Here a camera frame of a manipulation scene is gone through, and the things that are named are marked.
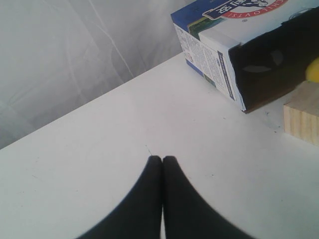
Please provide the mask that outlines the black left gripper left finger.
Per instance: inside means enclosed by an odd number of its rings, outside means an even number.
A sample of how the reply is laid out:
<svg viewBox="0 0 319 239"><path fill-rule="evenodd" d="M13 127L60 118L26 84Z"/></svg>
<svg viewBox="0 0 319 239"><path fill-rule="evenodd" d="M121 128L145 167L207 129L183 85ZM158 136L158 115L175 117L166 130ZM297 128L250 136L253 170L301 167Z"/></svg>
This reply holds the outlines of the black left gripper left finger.
<svg viewBox="0 0 319 239"><path fill-rule="evenodd" d="M104 219L80 239L159 239L162 216L162 161L150 156L138 180Z"/></svg>

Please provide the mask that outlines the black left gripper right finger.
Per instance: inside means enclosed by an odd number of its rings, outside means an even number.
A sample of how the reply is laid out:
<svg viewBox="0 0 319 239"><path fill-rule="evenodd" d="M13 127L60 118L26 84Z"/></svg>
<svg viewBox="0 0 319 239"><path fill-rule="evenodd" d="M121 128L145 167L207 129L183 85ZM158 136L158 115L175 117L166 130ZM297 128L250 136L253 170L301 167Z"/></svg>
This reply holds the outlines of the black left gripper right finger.
<svg viewBox="0 0 319 239"><path fill-rule="evenodd" d="M163 213L167 239L248 239L249 235L211 208L174 156L162 161Z"/></svg>

